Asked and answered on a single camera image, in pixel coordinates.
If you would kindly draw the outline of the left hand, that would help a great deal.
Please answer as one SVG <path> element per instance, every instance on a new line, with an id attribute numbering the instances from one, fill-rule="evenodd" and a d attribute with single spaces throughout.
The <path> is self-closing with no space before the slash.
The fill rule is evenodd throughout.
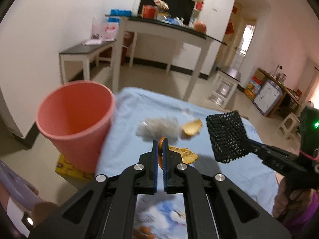
<path id="1" fill-rule="evenodd" d="M 33 226 L 36 227 L 37 225 L 39 225 L 58 208 L 59 208 L 59 205 L 53 202 L 40 202 L 35 204 L 31 212 Z"/>

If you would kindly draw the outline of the purple right sleeve forearm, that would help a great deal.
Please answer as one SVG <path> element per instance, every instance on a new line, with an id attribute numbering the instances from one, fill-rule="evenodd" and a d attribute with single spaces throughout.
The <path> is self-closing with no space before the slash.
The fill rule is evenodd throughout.
<path id="1" fill-rule="evenodd" d="M 313 194 L 310 205 L 302 212 L 290 212 L 284 226 L 291 238 L 318 238 L 318 195 Z"/>

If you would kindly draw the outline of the right hand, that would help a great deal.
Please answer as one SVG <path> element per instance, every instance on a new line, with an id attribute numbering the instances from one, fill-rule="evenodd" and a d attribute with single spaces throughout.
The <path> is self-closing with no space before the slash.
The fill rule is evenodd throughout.
<path id="1" fill-rule="evenodd" d="M 284 177 L 279 183 L 278 193 L 273 206 L 273 217 L 279 218 L 286 213 L 291 216 L 302 214 L 312 203 L 313 189 L 292 191 L 291 182 Z"/>

